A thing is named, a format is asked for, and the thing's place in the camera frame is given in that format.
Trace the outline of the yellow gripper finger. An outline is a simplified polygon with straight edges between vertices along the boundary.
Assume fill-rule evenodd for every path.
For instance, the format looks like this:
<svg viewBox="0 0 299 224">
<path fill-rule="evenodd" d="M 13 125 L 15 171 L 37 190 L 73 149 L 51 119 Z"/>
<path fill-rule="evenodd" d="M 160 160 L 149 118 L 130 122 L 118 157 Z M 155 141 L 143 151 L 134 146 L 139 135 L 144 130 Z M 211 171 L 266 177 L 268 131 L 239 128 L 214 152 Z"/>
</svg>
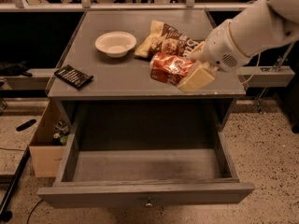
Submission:
<svg viewBox="0 0 299 224">
<path fill-rule="evenodd" d="M 204 62 L 205 61 L 205 57 L 203 54 L 204 46 L 205 46 L 205 42 L 202 41 L 191 51 L 191 53 L 187 56 L 187 58 L 193 61 Z"/>
<path fill-rule="evenodd" d="M 219 67 L 217 65 L 196 61 L 187 76 L 177 84 L 177 87 L 183 92 L 192 92 L 202 89 L 215 80 L 218 70 Z"/>
</svg>

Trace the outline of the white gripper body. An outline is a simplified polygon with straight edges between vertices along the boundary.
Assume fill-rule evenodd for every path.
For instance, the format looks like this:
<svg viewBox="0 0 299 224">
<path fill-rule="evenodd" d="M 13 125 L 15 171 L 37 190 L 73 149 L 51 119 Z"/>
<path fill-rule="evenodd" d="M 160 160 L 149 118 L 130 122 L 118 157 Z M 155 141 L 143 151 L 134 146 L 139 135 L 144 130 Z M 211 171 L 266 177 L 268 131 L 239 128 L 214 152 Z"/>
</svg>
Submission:
<svg viewBox="0 0 299 224">
<path fill-rule="evenodd" d="M 245 55 L 234 42 L 230 19 L 214 28 L 205 40 L 203 55 L 207 62 L 220 70 L 232 72 L 246 65 L 250 57 Z"/>
</svg>

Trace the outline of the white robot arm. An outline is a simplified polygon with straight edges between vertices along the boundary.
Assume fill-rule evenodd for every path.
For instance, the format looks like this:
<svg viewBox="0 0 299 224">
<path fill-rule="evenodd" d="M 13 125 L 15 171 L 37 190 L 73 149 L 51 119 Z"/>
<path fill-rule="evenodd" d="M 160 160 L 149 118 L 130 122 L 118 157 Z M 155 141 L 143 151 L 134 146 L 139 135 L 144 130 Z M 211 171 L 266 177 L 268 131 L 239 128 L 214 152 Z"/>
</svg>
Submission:
<svg viewBox="0 0 299 224">
<path fill-rule="evenodd" d="M 299 40 L 299 0 L 257 0 L 232 19 L 214 28 L 189 55 L 194 65 L 178 88 L 197 91 L 232 72 L 267 49 Z"/>
</svg>

